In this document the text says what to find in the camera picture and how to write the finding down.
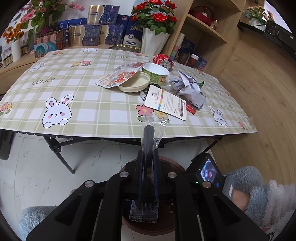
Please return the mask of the person's right hand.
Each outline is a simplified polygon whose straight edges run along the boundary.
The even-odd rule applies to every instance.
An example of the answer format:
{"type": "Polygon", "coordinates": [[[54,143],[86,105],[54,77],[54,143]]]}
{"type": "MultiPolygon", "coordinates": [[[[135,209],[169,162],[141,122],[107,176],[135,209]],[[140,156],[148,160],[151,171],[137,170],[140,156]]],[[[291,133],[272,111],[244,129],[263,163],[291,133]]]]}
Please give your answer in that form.
{"type": "Polygon", "coordinates": [[[250,195],[239,190],[233,191],[233,203],[243,212],[247,210],[250,200],[250,195]]]}

